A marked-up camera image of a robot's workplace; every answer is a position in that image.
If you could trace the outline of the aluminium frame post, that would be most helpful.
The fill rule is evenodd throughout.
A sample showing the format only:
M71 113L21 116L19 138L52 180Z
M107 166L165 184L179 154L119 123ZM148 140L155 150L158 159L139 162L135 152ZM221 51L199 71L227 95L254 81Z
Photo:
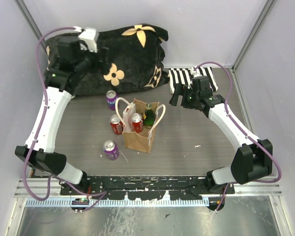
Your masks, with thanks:
M14 0L14 2L16 3L19 11L21 12L21 14L24 17L29 28L31 29L31 31L35 35L36 39L39 40L43 34L42 34L41 30L39 29L37 23L35 22L32 14L30 13L25 1L24 0Z
M244 59L246 53L248 52L251 44L253 43L254 39L258 35L259 31L261 30L267 16L271 12L272 8L276 4L277 0L266 0L264 6L261 9L261 12L259 13L255 23L253 24L252 29L250 30L250 33L245 40L233 66L231 67L232 71L236 71L241 64L242 60Z

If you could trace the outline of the purple soda can front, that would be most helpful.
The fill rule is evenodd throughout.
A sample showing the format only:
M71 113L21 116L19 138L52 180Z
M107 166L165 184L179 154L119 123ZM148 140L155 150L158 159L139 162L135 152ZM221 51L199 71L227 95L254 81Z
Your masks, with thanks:
M103 144L103 151L110 160L116 160L119 157L119 149L112 140L107 140Z

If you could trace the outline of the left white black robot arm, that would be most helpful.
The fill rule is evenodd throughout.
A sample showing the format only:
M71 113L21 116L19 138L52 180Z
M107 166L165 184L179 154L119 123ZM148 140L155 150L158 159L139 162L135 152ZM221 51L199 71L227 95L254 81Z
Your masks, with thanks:
M55 152L56 136L64 110L83 77L88 73L108 74L109 49L92 50L79 39L60 42L57 48L58 57L45 71L42 103L32 133L23 146L16 146L15 155L25 167L52 174L83 195L89 188L87 174L72 166L64 154Z

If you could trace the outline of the purple Fanta can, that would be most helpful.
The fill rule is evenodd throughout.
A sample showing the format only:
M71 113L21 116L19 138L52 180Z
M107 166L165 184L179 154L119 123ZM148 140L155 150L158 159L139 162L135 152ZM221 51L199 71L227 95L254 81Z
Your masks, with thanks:
M116 100L118 99L118 94L114 90L109 90L106 92L106 101L108 103L109 109L114 111Z

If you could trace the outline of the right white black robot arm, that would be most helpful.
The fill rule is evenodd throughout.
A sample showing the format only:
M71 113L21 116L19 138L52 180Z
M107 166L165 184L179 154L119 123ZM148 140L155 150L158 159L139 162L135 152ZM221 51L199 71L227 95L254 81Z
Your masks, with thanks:
M231 165L215 169L206 174L206 189L218 193L224 184L259 180L272 173L272 143L261 140L251 133L231 111L225 99L214 95L208 77L196 77L190 85L176 84L170 105L176 106L179 97L181 106L199 110L214 122L231 142L236 153Z

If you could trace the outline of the black floral plush blanket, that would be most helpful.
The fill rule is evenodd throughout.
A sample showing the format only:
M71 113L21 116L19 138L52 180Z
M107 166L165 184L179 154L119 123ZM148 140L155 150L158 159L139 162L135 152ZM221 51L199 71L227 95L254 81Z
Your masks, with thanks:
M58 43L78 39L79 33L74 31L74 27L67 30L68 33L47 39L49 61L46 70L59 55ZM73 96L105 95L109 90L117 94L139 92L167 84L169 75L164 71L165 51L161 43L168 39L165 29L149 24L99 32L97 48L109 49L110 72L107 75L86 74Z

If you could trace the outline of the right aluminium frame post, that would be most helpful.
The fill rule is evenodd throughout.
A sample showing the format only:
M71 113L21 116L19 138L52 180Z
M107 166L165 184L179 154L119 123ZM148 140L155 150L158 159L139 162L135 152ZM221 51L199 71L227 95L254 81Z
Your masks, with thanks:
M253 24L252 29L250 30L250 33L245 40L233 66L231 67L232 71L236 71L241 64L242 60L244 59L246 53L248 52L251 44L253 43L254 39L258 35L259 31L261 30L267 16L271 12L272 8L276 4L277 0L266 0L264 6L261 9L261 12L259 13L255 23Z

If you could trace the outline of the black white striped cloth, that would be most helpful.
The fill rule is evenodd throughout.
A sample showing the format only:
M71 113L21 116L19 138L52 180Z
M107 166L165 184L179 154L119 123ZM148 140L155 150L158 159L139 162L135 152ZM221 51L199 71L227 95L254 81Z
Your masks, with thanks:
M169 69L169 84L170 93L175 91L176 84L189 85L194 77L206 76L209 79L210 87L213 91L218 90L218 86L212 71L212 67L194 68L170 68Z

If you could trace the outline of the red cola can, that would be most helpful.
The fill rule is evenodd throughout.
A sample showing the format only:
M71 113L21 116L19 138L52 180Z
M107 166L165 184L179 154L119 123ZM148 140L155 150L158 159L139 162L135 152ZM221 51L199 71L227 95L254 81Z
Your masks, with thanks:
M123 133L123 124L117 115L112 115L110 117L110 125L116 135L121 135Z
M143 118L139 113L134 113L131 117L132 129L136 133L141 133L144 129Z

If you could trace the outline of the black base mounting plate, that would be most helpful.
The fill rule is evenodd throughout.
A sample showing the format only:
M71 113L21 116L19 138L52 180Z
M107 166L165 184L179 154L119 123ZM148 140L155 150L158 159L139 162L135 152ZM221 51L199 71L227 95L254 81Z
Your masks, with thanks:
M198 176L88 176L80 190L87 194L106 192L104 200L161 200L169 194L170 200L175 201L221 195L224 187L209 189L205 178Z

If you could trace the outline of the brown canvas tote bag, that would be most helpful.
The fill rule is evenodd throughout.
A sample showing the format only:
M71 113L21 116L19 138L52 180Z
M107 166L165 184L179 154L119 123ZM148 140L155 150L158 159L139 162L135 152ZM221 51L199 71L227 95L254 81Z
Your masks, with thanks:
M146 104L143 101L134 99L132 102L128 102L124 98L118 98L115 104L116 115L119 117L123 124L123 138L124 146L129 149L133 149L140 152L150 153L156 127L162 120L166 112L166 106L160 105L158 102L152 102L152 110L155 113L155 122L152 128L144 127L141 133L136 133L132 129L131 117L134 113L142 115L145 112Z

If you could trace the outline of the left aluminium frame post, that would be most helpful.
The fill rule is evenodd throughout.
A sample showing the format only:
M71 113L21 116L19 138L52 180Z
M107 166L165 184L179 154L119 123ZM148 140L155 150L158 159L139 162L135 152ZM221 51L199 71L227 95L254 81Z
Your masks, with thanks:
M16 3L19 11L21 12L21 14L24 17L29 28L31 29L31 31L35 35L36 39L39 40L43 34L42 34L41 30L39 29L37 23L35 22L32 14L30 13L25 1L24 0L14 0L14 2Z

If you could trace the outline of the green glass bottle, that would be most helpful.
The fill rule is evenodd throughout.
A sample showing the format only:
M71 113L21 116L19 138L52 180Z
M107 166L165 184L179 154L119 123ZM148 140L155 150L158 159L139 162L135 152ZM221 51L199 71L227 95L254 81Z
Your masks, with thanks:
M145 112L143 114L144 127L152 128L152 126L154 125L154 122L155 122L155 118L156 118L156 116L155 116L155 113L152 110L152 104L147 103Z

